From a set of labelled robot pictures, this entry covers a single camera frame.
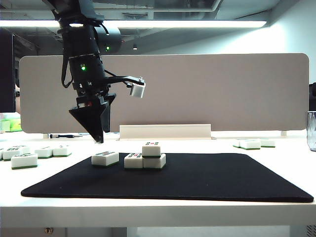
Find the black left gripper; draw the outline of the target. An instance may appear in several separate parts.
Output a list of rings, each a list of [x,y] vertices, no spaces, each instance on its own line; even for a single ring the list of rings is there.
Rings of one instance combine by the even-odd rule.
[[[77,92],[77,106],[69,113],[91,135],[96,143],[104,142],[104,132],[110,132],[111,106],[116,93],[110,93],[115,77],[92,77],[88,79],[73,79],[72,86]]]

